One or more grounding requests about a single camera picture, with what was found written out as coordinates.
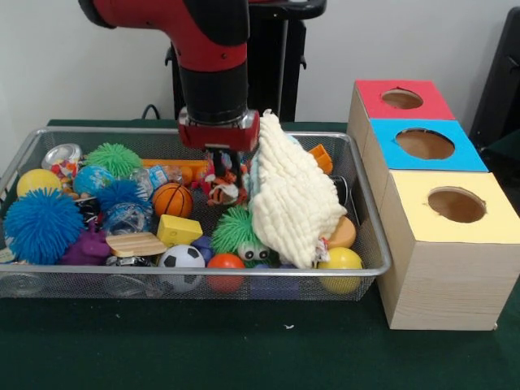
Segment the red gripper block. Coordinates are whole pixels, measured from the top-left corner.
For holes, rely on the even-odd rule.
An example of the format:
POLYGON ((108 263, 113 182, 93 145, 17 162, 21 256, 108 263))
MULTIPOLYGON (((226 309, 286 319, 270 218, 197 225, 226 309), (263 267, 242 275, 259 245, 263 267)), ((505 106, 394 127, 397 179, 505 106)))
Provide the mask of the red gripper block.
POLYGON ((180 110, 178 129, 183 144, 192 149, 212 151, 214 174, 223 177, 223 160, 220 150, 231 150, 232 170, 236 186, 243 187, 241 155, 237 151, 252 151, 258 142, 259 113, 247 110, 244 115, 229 123, 203 124, 192 120, 186 107, 180 110))

